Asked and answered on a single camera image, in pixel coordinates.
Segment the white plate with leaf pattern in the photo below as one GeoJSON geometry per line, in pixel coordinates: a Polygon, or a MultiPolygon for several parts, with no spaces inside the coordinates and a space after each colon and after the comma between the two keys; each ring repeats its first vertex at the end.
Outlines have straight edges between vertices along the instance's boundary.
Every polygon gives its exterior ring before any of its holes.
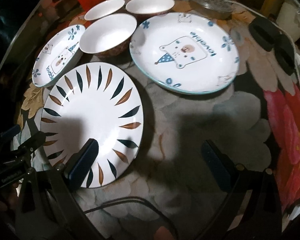
{"type": "Polygon", "coordinates": [[[143,134],[141,98],[119,67],[87,63],[54,85],[40,126],[51,165],[67,163],[89,139],[95,139],[98,154],[82,186],[102,187],[119,178],[137,156],[143,134]]]}

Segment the small white bear plate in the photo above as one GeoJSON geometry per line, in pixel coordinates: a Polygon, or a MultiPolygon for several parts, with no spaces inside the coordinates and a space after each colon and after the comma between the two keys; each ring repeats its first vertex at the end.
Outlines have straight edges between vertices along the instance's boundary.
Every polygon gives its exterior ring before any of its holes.
{"type": "Polygon", "coordinates": [[[53,86],[57,80],[75,67],[83,55],[79,42],[86,28],[71,25],[53,36],[39,53],[32,70],[36,87],[53,86]]]}

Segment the large white bear plate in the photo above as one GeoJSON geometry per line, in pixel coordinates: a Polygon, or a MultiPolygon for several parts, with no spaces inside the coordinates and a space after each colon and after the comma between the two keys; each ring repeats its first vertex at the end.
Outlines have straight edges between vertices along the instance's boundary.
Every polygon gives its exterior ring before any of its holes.
{"type": "Polygon", "coordinates": [[[239,70],[239,53],[230,35],[195,14],[171,12],[143,21],[129,50],[143,74],[181,94],[215,93],[230,85],[239,70]]]}

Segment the large white bowl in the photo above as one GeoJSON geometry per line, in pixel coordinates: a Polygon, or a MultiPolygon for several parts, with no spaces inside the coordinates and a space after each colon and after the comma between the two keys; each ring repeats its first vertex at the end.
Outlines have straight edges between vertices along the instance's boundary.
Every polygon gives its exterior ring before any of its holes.
{"type": "Polygon", "coordinates": [[[79,41],[79,48],[98,57],[119,55],[128,47],[137,23],[136,18],[129,14],[106,16],[86,29],[79,41]]]}

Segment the floral tablecloth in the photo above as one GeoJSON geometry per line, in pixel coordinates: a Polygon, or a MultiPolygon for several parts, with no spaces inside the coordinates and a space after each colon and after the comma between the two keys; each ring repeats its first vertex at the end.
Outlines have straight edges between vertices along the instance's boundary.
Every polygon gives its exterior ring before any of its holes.
{"type": "Polygon", "coordinates": [[[144,140],[117,181],[77,191],[82,208],[138,196],[171,219],[181,239],[203,237],[208,228],[221,226],[219,215],[237,201],[218,187],[204,161],[201,146],[210,139],[234,163],[270,171],[279,188],[278,215],[270,213],[267,202],[274,192],[260,197],[245,192],[230,217],[232,238],[300,238],[300,82],[253,40],[248,31],[253,18],[236,4],[230,20],[218,21],[234,38],[242,63],[234,83],[213,95],[175,94],[145,77],[129,56],[111,59],[141,94],[144,140]]]}

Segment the white bucket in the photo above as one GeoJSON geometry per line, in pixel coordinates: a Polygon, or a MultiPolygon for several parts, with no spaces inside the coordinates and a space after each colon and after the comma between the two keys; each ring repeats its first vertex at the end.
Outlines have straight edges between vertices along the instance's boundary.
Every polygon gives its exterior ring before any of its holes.
{"type": "Polygon", "coordinates": [[[284,0],[276,23],[294,42],[297,41],[300,38],[300,2],[298,0],[284,0]]]}

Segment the round metal perforated tin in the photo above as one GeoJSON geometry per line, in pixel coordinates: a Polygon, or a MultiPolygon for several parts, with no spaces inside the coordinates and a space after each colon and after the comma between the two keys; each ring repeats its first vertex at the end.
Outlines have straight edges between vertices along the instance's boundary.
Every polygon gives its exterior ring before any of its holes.
{"type": "Polygon", "coordinates": [[[217,20],[226,20],[233,12],[231,5],[224,0],[189,0],[189,3],[193,10],[217,20]]]}

